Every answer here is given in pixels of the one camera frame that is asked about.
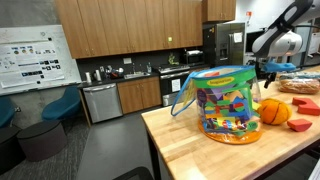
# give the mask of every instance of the white wall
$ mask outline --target white wall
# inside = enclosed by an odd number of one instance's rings
[[[269,27],[292,2],[294,0],[237,0],[236,19],[232,22],[247,22],[246,12],[251,11],[246,32],[260,31]]]

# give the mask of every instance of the whiteboard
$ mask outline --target whiteboard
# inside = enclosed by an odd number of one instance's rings
[[[50,81],[35,81],[12,87],[1,87],[0,95],[40,90],[81,83],[77,63],[71,58],[61,25],[0,28],[0,45],[52,42],[56,50],[63,78]]]

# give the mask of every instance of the stainless steel refrigerator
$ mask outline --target stainless steel refrigerator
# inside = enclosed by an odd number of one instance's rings
[[[207,25],[203,29],[203,52],[211,67],[243,65],[245,23]]]

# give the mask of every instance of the kitchen appliance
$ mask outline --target kitchen appliance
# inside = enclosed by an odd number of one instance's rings
[[[215,24],[203,29],[203,52],[211,67],[243,65],[245,23]]]
[[[162,64],[152,68],[154,72],[160,76],[160,91],[162,97],[162,105],[172,105],[178,95],[181,86],[189,76],[190,67],[186,64],[171,65]]]
[[[183,54],[183,63],[188,66],[197,66],[205,63],[204,53],[199,50],[185,51]]]
[[[117,85],[83,88],[92,123],[122,116]]]

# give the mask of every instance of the poster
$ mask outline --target poster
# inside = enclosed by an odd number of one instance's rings
[[[64,75],[52,42],[0,45],[2,88],[58,79]]]

